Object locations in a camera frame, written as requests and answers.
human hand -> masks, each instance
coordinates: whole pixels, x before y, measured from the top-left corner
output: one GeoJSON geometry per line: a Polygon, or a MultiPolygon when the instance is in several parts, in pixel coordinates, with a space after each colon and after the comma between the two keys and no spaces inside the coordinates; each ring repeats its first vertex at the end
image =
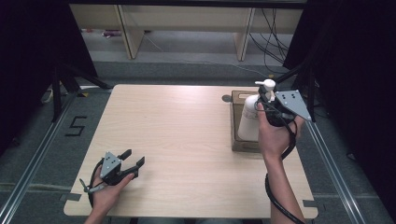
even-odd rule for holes
{"type": "MultiPolygon", "coordinates": [[[[93,186],[96,186],[103,182],[100,178],[100,172],[102,166],[96,169],[95,179],[93,180],[93,186]]],[[[125,186],[134,178],[134,174],[125,176],[118,185],[105,186],[93,193],[93,207],[90,216],[87,218],[85,223],[101,223],[102,219],[106,216],[108,211],[117,203],[120,197],[120,193],[125,186]]]]}
{"type": "MultiPolygon", "coordinates": [[[[259,148],[265,161],[281,160],[283,151],[289,146],[290,134],[286,127],[275,127],[271,125],[266,117],[262,104],[257,104],[259,118],[259,148]]],[[[297,116],[295,119],[297,130],[294,122],[289,124],[291,130],[300,135],[301,126],[304,119],[297,116]]]]}

cardboard box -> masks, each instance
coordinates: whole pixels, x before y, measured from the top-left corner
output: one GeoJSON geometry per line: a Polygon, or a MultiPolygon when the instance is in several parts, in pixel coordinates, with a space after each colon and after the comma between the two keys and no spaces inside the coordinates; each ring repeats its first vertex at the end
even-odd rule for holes
{"type": "Polygon", "coordinates": [[[252,141],[245,141],[238,136],[239,122],[242,117],[242,110],[244,109],[245,99],[250,95],[258,94],[256,91],[232,91],[232,102],[230,103],[231,110],[231,136],[233,151],[241,152],[260,152],[259,143],[252,141]]]}

black tape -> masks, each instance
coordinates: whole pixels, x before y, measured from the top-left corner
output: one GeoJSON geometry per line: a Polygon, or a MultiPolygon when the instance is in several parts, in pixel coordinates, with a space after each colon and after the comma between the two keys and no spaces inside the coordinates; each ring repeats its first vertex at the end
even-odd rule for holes
{"type": "Polygon", "coordinates": [[[67,136],[67,137],[78,137],[78,136],[81,136],[81,133],[84,130],[85,126],[75,125],[75,122],[76,122],[77,119],[86,119],[86,118],[87,118],[86,116],[75,116],[73,118],[73,121],[70,124],[69,128],[79,129],[78,133],[67,133],[64,136],[67,136]]]}
{"type": "Polygon", "coordinates": [[[68,194],[63,194],[59,201],[61,202],[66,202],[66,201],[75,201],[78,202],[79,199],[81,198],[81,194],[75,194],[75,193],[68,193],[68,194]]]}
{"type": "Polygon", "coordinates": [[[311,200],[303,200],[304,207],[318,207],[317,202],[311,200]]]}

table top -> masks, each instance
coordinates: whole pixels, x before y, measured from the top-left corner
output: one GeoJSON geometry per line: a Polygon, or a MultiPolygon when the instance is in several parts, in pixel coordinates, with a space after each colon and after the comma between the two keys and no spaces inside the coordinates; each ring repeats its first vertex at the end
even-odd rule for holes
{"type": "MultiPolygon", "coordinates": [[[[89,182],[95,164],[107,151],[132,156],[121,170],[146,157],[145,165],[110,212],[119,217],[266,218],[266,168],[259,153],[233,152],[230,103],[223,95],[257,87],[117,85],[92,138],[67,201],[69,216],[91,212],[79,183],[89,182]]],[[[306,218],[316,217],[297,150],[285,160],[290,184],[306,218]]]]}

human arm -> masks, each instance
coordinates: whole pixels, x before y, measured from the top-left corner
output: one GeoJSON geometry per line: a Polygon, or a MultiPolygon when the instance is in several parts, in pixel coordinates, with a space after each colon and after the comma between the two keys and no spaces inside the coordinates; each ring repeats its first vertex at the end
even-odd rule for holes
{"type": "MultiPolygon", "coordinates": [[[[281,155],[289,146],[290,134],[285,127],[275,127],[268,123],[262,104],[258,104],[259,117],[259,148],[264,158],[268,172],[271,191],[279,203],[295,217],[304,221],[304,216],[297,199],[292,191],[288,177],[283,166],[281,155]]],[[[292,122],[290,128],[295,131],[301,129],[304,120],[296,117],[295,124],[292,122]]],[[[293,223],[271,203],[271,223],[293,223]]]]}
{"type": "MultiPolygon", "coordinates": [[[[93,185],[96,186],[103,180],[100,178],[100,172],[102,166],[100,166],[95,173],[95,179],[93,185]]],[[[104,189],[100,189],[93,194],[93,207],[90,215],[85,220],[85,224],[98,224],[102,223],[106,217],[108,211],[117,203],[120,197],[120,192],[125,186],[134,178],[134,174],[125,176],[118,185],[106,186],[104,189]]]]}

